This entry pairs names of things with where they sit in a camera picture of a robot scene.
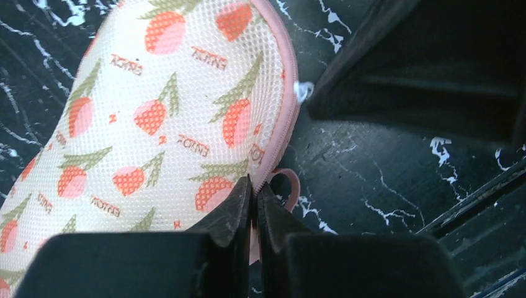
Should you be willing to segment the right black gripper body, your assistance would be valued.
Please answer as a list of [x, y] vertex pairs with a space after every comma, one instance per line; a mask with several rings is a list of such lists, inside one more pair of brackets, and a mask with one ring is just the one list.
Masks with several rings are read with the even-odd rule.
[[352, 120], [525, 142], [524, 1], [373, 1], [306, 101]]

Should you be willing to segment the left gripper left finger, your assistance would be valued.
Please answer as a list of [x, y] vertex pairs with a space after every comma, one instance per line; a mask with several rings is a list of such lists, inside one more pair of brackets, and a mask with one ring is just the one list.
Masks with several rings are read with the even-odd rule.
[[44, 244], [17, 297], [247, 297], [252, 183], [184, 232], [72, 233]]

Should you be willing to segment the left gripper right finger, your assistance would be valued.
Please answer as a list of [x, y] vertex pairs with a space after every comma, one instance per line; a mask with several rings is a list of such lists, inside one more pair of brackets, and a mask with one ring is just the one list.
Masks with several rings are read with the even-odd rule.
[[464, 297], [450, 257], [413, 234], [314, 233], [265, 184], [257, 195], [265, 297]]

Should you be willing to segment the peach floral mesh laundry bag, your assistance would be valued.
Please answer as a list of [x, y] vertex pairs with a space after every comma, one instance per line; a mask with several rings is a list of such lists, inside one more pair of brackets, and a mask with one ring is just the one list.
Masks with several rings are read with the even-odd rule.
[[186, 230], [249, 176], [275, 175], [300, 110], [269, 1], [120, 1], [86, 50], [51, 139], [1, 207], [1, 296], [51, 237]]

